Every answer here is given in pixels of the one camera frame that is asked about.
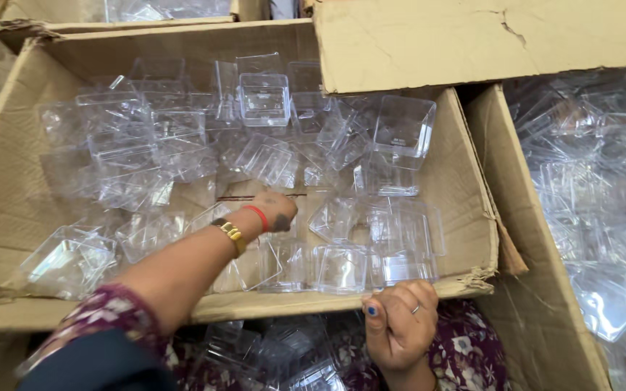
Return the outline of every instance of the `cardboard box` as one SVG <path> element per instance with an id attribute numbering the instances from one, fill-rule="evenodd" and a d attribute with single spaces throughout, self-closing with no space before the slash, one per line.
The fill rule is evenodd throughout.
<path id="1" fill-rule="evenodd" d="M 26 38 L 269 20 L 269 0 L 231 0 L 228 16 L 151 22 L 105 22 L 103 0 L 0 0 L 0 39 L 19 53 Z"/>
<path id="2" fill-rule="evenodd" d="M 620 0 L 311 3 L 328 93 L 626 66 Z"/>
<path id="3" fill-rule="evenodd" d="M 233 60 L 278 51 L 284 63 L 318 59 L 311 20 L 207 24 L 163 29 L 72 34 L 29 41 L 0 94 L 0 329 L 48 330 L 73 302 L 16 297 L 1 284 L 65 220 L 64 211 L 39 199 L 45 181 L 38 155 L 48 149 L 33 107 L 68 100 L 84 78 L 126 73 L 137 56 L 199 56 Z M 208 83 L 209 76 L 201 75 Z M 489 294 L 484 280 L 497 267 L 497 224 L 474 147 L 453 88 L 408 91 L 438 104 L 430 153 L 419 175 L 420 195 L 441 210 L 447 255 L 439 258 L 443 298 Z M 245 189 L 256 187 L 245 186 Z M 234 192 L 243 200 L 254 193 Z M 205 297 L 193 312 L 197 322 L 359 308 L 359 297 L 317 292 L 235 292 Z"/>
<path id="4" fill-rule="evenodd" d="M 469 130 L 494 203 L 530 271 L 490 280 L 477 302 L 507 352 L 515 390 L 610 390 L 535 192 L 500 84 L 466 88 Z"/>

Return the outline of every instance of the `woman's right hand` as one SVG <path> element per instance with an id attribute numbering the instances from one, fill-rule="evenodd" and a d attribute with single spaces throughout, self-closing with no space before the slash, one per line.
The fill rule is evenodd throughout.
<path id="1" fill-rule="evenodd" d="M 436 333 L 438 301 L 426 280 L 398 282 L 364 300 L 369 354 L 391 389 L 432 390 L 435 386 L 436 379 L 423 358 Z"/>

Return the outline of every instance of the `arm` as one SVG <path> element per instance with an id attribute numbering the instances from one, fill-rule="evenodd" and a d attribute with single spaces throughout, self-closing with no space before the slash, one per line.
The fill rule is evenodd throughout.
<path id="1" fill-rule="evenodd" d="M 437 389 L 426 359 L 436 333 L 437 306 L 436 291 L 425 280 L 399 282 L 364 301 L 369 354 L 391 390 Z"/>
<path id="2" fill-rule="evenodd" d="M 251 205 L 267 217 L 271 232 L 289 229 L 296 204 L 281 193 L 258 194 Z M 250 243 L 262 234 L 262 219 L 253 210 L 239 209 L 224 218 L 236 226 Z M 119 276 L 119 282 L 142 297 L 152 308 L 164 334 L 189 317 L 221 270 L 234 259 L 234 242 L 218 227 L 208 226 L 166 246 Z"/>

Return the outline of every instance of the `fingernail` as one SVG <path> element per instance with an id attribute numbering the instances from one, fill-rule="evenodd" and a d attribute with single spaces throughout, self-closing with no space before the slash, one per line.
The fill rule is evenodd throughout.
<path id="1" fill-rule="evenodd" d="M 369 304 L 368 306 L 366 306 L 366 313 L 369 316 L 376 316 L 378 315 L 378 309 L 375 306 Z"/>

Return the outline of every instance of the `pile of plastic containers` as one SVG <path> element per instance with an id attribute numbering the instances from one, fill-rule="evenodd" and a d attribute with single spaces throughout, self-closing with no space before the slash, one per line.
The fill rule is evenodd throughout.
<path id="1" fill-rule="evenodd" d="M 49 191 L 118 219 L 60 228 L 22 265 L 29 288 L 82 298 L 238 208 L 217 201 L 245 180 L 298 193 L 311 209 L 301 208 L 289 232 L 248 245 L 209 293 L 361 294 L 437 279 L 440 213 L 412 198 L 436 104 L 329 97 L 320 84 L 318 63 L 285 67 L 278 53 L 206 66 L 137 58 L 126 76 L 93 78 L 74 100 L 40 105 Z"/>
<path id="2" fill-rule="evenodd" d="M 584 321 L 626 390 L 626 70 L 518 79 L 504 92 Z"/>

